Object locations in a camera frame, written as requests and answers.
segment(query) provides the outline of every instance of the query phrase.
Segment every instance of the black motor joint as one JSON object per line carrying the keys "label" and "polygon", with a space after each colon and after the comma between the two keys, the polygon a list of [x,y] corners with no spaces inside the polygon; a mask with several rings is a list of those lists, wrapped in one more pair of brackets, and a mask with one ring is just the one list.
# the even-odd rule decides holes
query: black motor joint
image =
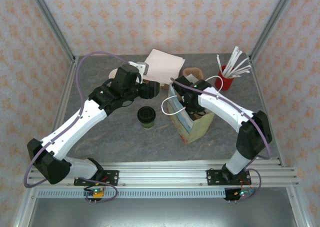
{"label": "black motor joint", "polygon": [[138,83],[141,75],[136,67],[124,64],[117,69],[114,79],[107,80],[103,85],[94,89],[89,100],[95,101],[99,109],[105,110],[107,115],[123,106],[124,102],[134,101],[135,98],[152,99],[160,92],[160,84],[155,81]]}
{"label": "black motor joint", "polygon": [[[209,84],[203,79],[198,80],[196,83],[191,83],[183,75],[178,77],[176,81],[185,86],[192,87],[200,91],[203,91],[208,87],[211,87],[211,84]],[[181,104],[183,107],[185,107],[185,111],[189,115],[203,113],[205,111],[205,108],[200,106],[198,102],[198,96],[201,95],[201,93],[186,89],[176,83],[173,83],[172,86],[174,90],[182,97],[183,101],[181,102]]]}

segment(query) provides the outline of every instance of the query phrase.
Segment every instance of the metal bar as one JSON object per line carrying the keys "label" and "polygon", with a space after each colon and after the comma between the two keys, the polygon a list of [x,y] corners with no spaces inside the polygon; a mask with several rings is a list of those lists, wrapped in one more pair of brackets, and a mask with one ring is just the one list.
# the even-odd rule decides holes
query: metal bar
{"label": "metal bar", "polygon": [[76,56],[75,59],[72,60],[70,63],[69,73],[68,73],[66,81],[64,83],[64,87],[63,87],[63,91],[62,91],[62,94],[60,97],[59,107],[57,109],[57,114],[56,114],[56,117],[54,120],[52,131],[55,131],[64,122],[65,113],[66,113],[68,100],[69,100],[69,95],[71,92],[72,83],[73,83],[73,80],[75,77],[76,68],[77,68],[77,64],[78,64],[78,59],[79,59],[79,57]]}
{"label": "metal bar", "polygon": [[29,188],[25,191],[22,203],[13,224],[14,227],[29,226],[32,212],[36,204],[38,191],[38,188]]}
{"label": "metal bar", "polygon": [[70,59],[74,59],[74,54],[72,53],[72,50],[70,46],[68,45],[64,35],[62,34],[57,22],[55,21],[55,18],[53,17],[51,11],[49,10],[45,0],[34,0],[36,4],[38,5],[41,13],[43,14],[43,17],[49,24],[50,28],[52,29],[54,35],[56,36],[57,40],[59,41],[65,55]]}
{"label": "metal bar", "polygon": [[[119,170],[118,188],[212,188],[207,184],[206,170],[221,169],[227,160],[192,160],[166,162],[123,162],[105,163],[105,170]],[[278,159],[254,161],[251,168],[257,169],[262,177],[262,187],[290,187],[299,185],[294,168],[281,167]],[[259,184],[258,175],[250,172],[253,186]],[[37,169],[33,169],[28,182],[43,179]],[[51,185],[45,182],[40,188],[75,188],[73,178],[65,178]],[[217,188],[231,186],[219,185]]]}
{"label": "metal bar", "polygon": [[[261,100],[261,103],[262,103],[262,106],[263,106],[263,110],[264,110],[264,112],[267,114],[267,116],[270,116],[270,114],[269,114],[269,112],[268,112],[268,110],[267,110],[267,107],[266,107],[266,103],[265,103],[265,101],[264,101],[264,96],[263,96],[262,91],[261,91],[261,89],[260,89],[260,85],[259,85],[258,78],[257,78],[257,75],[256,75],[256,70],[255,70],[254,63],[251,62],[250,64],[251,64],[251,66],[252,66],[251,72],[252,72],[252,75],[253,75],[253,79],[254,79],[254,82],[255,82],[255,86],[256,86],[256,88],[257,88],[257,90],[258,90],[258,93],[259,93],[259,96],[260,96],[260,100]],[[281,164],[282,166],[286,166],[285,158],[284,158],[284,155],[283,155],[282,150],[281,150],[281,148],[280,148],[280,142],[279,142],[279,140],[278,140],[277,135],[274,134],[274,133],[275,133],[275,132],[274,132],[274,129],[275,129],[275,128],[274,128],[274,125],[273,125],[273,123],[272,123],[271,121],[269,121],[269,125],[270,125],[271,135],[272,135],[272,137],[273,137],[273,141],[275,141],[275,145],[276,145],[276,148],[277,148],[278,153],[279,153],[280,164]]]}
{"label": "metal bar", "polygon": [[[115,194],[114,189],[104,190],[104,197]],[[41,188],[37,198],[45,199],[83,199],[86,192],[81,188]],[[177,199],[177,198],[225,198],[224,188],[122,188],[118,189],[117,199]]]}
{"label": "metal bar", "polygon": [[279,19],[281,14],[284,12],[289,1],[290,0],[280,0],[277,6],[275,7],[272,15],[270,16],[270,19],[265,25],[257,43],[255,44],[252,50],[252,53],[250,54],[250,58],[253,62],[257,59],[259,52],[261,51],[263,45],[267,41],[270,33],[272,32],[273,28],[277,23],[277,20]]}
{"label": "metal bar", "polygon": [[286,191],[292,207],[292,212],[295,218],[297,227],[313,227],[316,226],[312,223],[310,215],[307,211],[305,202],[305,194],[301,187],[287,187]]}

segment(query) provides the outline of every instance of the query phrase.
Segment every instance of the black mounting bracket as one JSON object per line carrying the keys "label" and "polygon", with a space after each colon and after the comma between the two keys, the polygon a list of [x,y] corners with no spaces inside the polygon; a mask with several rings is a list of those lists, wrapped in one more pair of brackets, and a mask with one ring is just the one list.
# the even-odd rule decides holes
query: black mounting bracket
{"label": "black mounting bracket", "polygon": [[[119,170],[103,170],[102,180],[98,180],[98,181],[106,182],[113,186],[117,186],[118,180],[119,180]],[[77,179],[75,178],[73,182],[74,186],[91,186],[92,184],[93,184],[92,182],[84,181],[83,179],[80,179],[80,178],[77,178]]]}
{"label": "black mounting bracket", "polygon": [[206,171],[206,180],[208,186],[240,186],[241,180],[248,181],[251,185],[251,176],[249,171],[241,171],[236,178],[227,180],[222,175],[221,169],[209,169]]}

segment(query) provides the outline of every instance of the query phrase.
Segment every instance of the orange patterned wall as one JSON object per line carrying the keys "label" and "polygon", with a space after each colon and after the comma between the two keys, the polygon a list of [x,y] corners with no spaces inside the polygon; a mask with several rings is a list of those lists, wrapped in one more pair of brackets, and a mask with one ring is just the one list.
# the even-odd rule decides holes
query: orange patterned wall
{"label": "orange patterned wall", "polygon": [[279,0],[45,0],[75,55],[250,53]]}
{"label": "orange patterned wall", "polygon": [[255,63],[287,165],[320,226],[320,0],[291,0]]}
{"label": "orange patterned wall", "polygon": [[33,0],[0,0],[0,226],[24,192],[27,142],[49,134],[70,62]]}

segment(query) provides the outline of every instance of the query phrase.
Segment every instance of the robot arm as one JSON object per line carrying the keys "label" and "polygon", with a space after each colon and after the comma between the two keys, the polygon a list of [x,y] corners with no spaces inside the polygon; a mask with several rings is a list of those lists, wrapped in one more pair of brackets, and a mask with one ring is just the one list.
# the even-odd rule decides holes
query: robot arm
{"label": "robot arm", "polygon": [[[214,87],[204,80],[199,80],[193,84],[189,82],[187,78],[181,76],[175,81],[187,87],[192,87],[216,96],[214,97],[205,93],[195,92],[181,87],[177,83],[173,83],[172,86],[182,97],[182,105],[185,106],[185,110],[189,114],[196,114],[208,109],[225,120],[238,133],[236,151],[230,160],[222,167],[221,172],[221,177],[224,178],[227,183],[231,183],[232,180],[236,179],[239,174],[244,171],[247,164],[249,164],[265,147],[262,137],[249,121],[248,117],[253,119],[260,128],[267,143],[271,142],[272,136],[267,115],[262,111],[254,113],[251,110],[235,104],[222,94],[218,93]],[[232,107],[229,103],[241,110],[241,112]]]}
{"label": "robot arm", "polygon": [[143,74],[147,71],[148,65],[141,62],[129,62],[119,67],[114,79],[107,80],[89,95],[84,102],[83,111],[78,110],[61,127],[41,141],[32,139],[27,144],[30,158],[33,159],[37,152],[49,143],[34,166],[51,184],[56,184],[67,176],[101,180],[103,168],[95,160],[75,159],[66,155],[88,130],[122,107],[124,102],[134,101],[136,97],[151,99],[157,96],[160,91],[159,83],[142,82]]}

